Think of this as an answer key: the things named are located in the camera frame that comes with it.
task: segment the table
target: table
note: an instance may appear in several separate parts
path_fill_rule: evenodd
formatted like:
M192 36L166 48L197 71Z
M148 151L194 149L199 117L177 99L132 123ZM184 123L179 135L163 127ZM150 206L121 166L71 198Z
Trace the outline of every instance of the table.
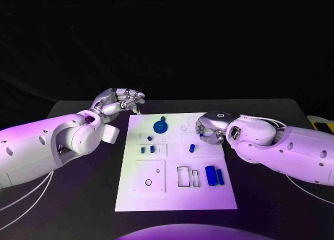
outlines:
M49 118L76 113L91 101L59 101ZM290 126L311 128L291 99L147 100L143 114L193 113L220 110L272 118ZM111 122L121 132L114 145L98 149L55 171L43 198L24 217L0 232L0 239L115 239L166 224L207 224L246 230L275 239L334 239L334 205L313 198L285 175L261 164L246 163L223 144L238 210L114 212L128 117ZM13 202L43 178L7 188L0 207ZM310 191L334 198L334 187L297 181ZM24 212L43 188L14 207L0 212L0 227Z

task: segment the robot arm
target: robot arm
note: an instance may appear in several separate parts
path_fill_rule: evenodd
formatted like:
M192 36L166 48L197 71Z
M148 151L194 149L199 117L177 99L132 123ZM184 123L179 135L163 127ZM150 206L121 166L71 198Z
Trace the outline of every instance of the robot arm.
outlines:
M226 138L246 162L261 163L305 182L334 186L334 135L278 124L274 127L251 116L235 119L219 111L199 118L196 133L210 144L222 144Z
M115 143L120 130L107 123L121 111L140 114L144 94L109 88L89 110L0 131L0 189L39 178L72 159L89 154L101 140Z

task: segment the white board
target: white board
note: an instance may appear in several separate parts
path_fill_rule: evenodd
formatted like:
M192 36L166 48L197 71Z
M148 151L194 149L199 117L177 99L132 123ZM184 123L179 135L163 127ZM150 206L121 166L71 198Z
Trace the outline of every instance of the white board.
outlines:
M194 123L203 114L130 116L117 212L236 209L222 145L205 143L194 133ZM158 134L153 125L161 116L166 117L168 129ZM194 144L193 153L189 151L190 144ZM222 170L225 185L207 185L206 166ZM190 187L179 187L177 167L189 169ZM199 187L193 187L192 171L197 171Z

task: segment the blue object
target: blue object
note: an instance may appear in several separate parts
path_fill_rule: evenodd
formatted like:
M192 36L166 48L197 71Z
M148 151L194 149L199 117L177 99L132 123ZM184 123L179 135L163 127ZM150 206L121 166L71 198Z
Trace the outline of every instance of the blue object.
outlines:
M225 185L220 169L217 169L216 172L217 172L217 177L219 177L219 184Z
M190 153L194 152L194 144L190 145Z
M216 177L215 166L207 166L205 168L205 172L206 172L209 186L216 186L219 184L219 182L217 182L217 177Z
M154 123L154 132L163 134L168 129L168 125L166 123L166 118L161 117L161 120Z

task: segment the black curtain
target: black curtain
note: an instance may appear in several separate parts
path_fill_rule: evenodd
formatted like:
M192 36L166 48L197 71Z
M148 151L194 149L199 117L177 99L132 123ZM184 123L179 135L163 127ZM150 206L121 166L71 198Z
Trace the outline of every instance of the black curtain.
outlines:
M331 9L0 4L0 129L111 87L147 101L291 98L305 114L334 120Z

